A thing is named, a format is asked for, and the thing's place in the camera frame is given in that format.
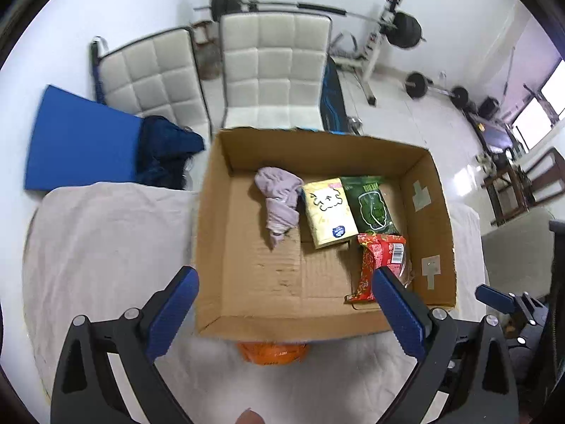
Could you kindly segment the operator left hand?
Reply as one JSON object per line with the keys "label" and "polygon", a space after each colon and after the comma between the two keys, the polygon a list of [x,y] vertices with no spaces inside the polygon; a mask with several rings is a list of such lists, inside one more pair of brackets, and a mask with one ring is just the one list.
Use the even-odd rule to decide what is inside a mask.
{"label": "operator left hand", "polygon": [[237,419],[236,424],[264,424],[264,419],[252,409],[245,410]]}

